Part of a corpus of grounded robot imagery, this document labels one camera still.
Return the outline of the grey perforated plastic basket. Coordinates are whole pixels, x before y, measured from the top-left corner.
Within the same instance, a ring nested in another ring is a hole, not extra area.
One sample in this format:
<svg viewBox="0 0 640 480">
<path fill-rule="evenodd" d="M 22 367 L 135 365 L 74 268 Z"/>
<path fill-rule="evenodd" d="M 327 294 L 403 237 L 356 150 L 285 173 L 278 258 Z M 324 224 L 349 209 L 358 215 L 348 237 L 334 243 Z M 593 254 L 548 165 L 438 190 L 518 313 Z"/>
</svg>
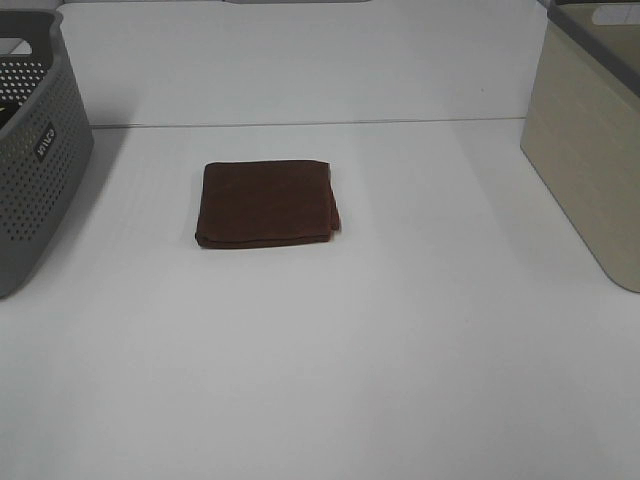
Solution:
<svg viewBox="0 0 640 480">
<path fill-rule="evenodd" d="M 1 36 L 1 295 L 33 272 L 83 179 L 94 139 L 54 10 L 4 9 Z"/>
</svg>

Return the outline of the brown towel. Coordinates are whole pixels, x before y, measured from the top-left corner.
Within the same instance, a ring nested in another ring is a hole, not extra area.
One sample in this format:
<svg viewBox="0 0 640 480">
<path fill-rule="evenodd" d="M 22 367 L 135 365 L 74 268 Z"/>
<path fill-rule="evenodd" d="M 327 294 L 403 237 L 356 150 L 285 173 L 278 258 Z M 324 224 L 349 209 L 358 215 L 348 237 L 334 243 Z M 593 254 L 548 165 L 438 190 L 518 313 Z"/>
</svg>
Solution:
<svg viewBox="0 0 640 480">
<path fill-rule="evenodd" d="M 214 162 L 204 169 L 195 232 L 202 248 L 321 243 L 340 229 L 326 162 Z"/>
</svg>

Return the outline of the beige plastic storage bin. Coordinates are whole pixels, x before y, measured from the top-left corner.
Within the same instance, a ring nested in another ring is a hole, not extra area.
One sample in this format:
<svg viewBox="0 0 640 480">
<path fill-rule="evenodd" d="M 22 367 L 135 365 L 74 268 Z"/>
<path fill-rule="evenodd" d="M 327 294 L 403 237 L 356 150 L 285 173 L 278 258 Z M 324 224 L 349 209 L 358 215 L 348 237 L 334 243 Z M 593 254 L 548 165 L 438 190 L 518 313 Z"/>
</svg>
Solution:
<svg viewBox="0 0 640 480">
<path fill-rule="evenodd" d="M 550 2 L 520 146 L 605 275 L 638 291 L 638 2 Z"/>
</svg>

